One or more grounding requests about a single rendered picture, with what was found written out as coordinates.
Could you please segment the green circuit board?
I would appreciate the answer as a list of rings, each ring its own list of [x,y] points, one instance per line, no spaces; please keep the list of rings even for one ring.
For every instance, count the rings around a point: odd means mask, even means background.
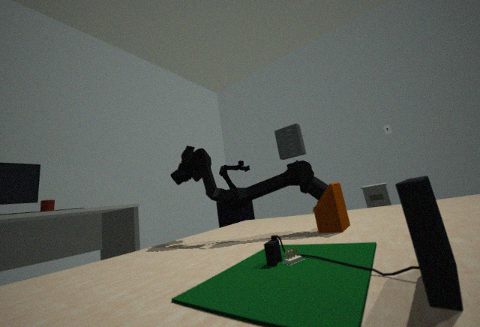
[[[265,327],[362,327],[376,242],[280,245],[265,250],[172,298],[172,302]]]

